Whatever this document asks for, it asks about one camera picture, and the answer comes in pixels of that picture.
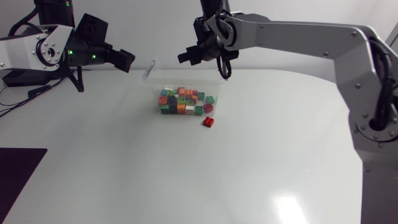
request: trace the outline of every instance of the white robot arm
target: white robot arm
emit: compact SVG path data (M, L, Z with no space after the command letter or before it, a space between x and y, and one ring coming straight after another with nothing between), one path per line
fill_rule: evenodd
M398 56L365 26L274 22L230 13L228 1L201 0L194 22L198 42L178 56L192 65L217 59L231 76L230 60L250 47L284 50L334 61L336 83L349 108L354 148L363 161L362 224L398 223Z

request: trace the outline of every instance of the white wall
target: white wall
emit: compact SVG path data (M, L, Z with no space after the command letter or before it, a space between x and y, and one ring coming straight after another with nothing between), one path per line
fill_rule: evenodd
M310 21L374 27L386 39L398 21L396 0L229 0L232 11L257 13L273 21ZM137 56L132 68L146 68L156 55L175 55L196 42L193 20L199 0L73 0L76 24L89 13L109 23L106 41ZM29 13L33 0L2 0L0 36ZM206 62L215 68L215 62ZM112 65L91 67L112 68ZM233 68L290 70L334 80L333 63L322 58L266 49L242 50Z

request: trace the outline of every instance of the toy block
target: toy block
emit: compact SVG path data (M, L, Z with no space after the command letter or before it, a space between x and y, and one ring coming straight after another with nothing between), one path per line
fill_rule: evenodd
M205 100L205 93L204 92L198 92L198 100Z
M187 106L195 106L195 105L193 104L193 101L192 101L192 100L187 100L187 101L185 102L185 105L187 105Z
M165 89L165 90L173 91L173 87L172 87L172 86L165 86L164 89Z
M195 109L194 106L186 106L185 107L185 114L186 115L194 115L193 110Z
M214 104L214 98L213 98L213 96L206 96L206 103Z
M162 92L160 93L161 96L166 96L167 90L162 90Z
M166 96L159 97L159 105L160 106L167 105L167 97Z
M196 106L195 107L195 115L202 115L203 114L203 107L202 106Z
M167 97L167 104L168 105L177 105L177 99L175 96L168 96Z
M162 114L169 114L169 106L168 105L161 106L160 111L162 112Z
M169 113L170 114L177 114L177 105L169 105Z
M213 119L213 118L207 117L207 118L203 121L203 125L206 126L206 127L209 127L209 128L211 128L213 124L214 124L214 119Z
M166 96L174 96L174 93L173 93L173 91L171 91L171 90L167 90L167 92L166 92Z
M192 96L191 100L193 101L194 105L198 104L198 97L197 96Z
M203 109L205 110L205 113L210 113L213 111L214 107L211 104L205 104L203 105Z
M185 96L185 89L179 89L178 90L178 95L180 95L180 97L184 97Z
M177 105L178 114L185 114L185 105Z
M192 98L193 92L192 90L185 90L185 97Z
M177 104L185 104L185 98L184 97L178 97L177 98Z

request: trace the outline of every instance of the orange toy block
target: orange toy block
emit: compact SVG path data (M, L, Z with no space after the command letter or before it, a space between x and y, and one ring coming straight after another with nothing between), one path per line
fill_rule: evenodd
M167 105L167 97L166 96L160 96L159 97L159 105L160 106Z
M180 89L178 91L178 95L179 95L179 97L184 97L185 96L185 89Z
M185 105L177 105L177 113L185 114Z
M197 96L192 96L191 100L193 101L193 104L197 104L198 103L198 97Z
M192 96L193 96L193 91L192 90L185 90L185 97L192 98Z

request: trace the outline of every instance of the black mat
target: black mat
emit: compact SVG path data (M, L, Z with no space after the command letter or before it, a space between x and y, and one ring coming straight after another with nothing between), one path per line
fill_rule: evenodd
M46 152L46 149L0 148L0 223Z

